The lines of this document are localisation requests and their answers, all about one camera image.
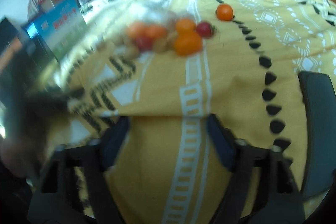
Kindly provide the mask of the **yellow patterned bed blanket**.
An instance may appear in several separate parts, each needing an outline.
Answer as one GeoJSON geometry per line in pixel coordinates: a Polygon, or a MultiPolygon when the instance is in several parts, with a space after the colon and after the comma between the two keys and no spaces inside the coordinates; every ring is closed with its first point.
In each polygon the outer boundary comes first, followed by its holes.
{"type": "Polygon", "coordinates": [[[120,116],[130,131],[108,169],[108,192],[127,223],[206,223],[231,174],[206,135],[216,114],[233,133],[285,155],[302,186],[307,160],[305,106],[298,73],[335,78],[331,0],[116,0],[100,7],[56,79],[85,93],[52,118],[47,156],[85,145],[120,116]],[[231,21],[216,16],[233,8],[231,21]],[[180,33],[209,22],[200,52],[178,56],[180,33]]]}

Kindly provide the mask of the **orange top centre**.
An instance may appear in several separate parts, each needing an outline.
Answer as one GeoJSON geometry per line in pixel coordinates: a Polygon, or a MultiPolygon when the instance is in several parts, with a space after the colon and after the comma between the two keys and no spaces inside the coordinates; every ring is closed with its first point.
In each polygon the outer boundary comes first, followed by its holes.
{"type": "Polygon", "coordinates": [[[180,33],[173,44],[173,49],[178,56],[193,55],[200,52],[202,48],[202,37],[195,31],[180,33]]]}

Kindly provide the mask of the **black product box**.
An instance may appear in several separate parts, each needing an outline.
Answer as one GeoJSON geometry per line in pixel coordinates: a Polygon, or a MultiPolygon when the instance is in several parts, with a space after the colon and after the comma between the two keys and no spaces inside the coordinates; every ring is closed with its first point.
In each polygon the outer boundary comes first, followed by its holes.
{"type": "Polygon", "coordinates": [[[58,63],[39,36],[30,38],[6,17],[1,19],[1,91],[37,93],[49,83],[58,63]]]}

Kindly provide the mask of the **blue green carton box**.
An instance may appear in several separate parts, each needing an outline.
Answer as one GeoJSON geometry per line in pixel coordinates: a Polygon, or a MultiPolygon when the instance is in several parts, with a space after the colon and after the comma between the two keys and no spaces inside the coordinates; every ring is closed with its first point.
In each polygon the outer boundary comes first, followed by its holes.
{"type": "Polygon", "coordinates": [[[30,39],[37,43],[33,53],[38,61],[60,61],[87,30],[87,24],[76,0],[63,0],[47,13],[22,26],[30,39]]]}

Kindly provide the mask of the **lone orange on blanket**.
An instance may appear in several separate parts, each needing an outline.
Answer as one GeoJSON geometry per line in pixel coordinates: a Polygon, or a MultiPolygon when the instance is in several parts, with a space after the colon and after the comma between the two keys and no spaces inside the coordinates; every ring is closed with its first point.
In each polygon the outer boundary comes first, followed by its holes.
{"type": "Polygon", "coordinates": [[[220,4],[216,10],[216,16],[221,21],[231,21],[234,17],[233,8],[228,4],[220,4]]]}

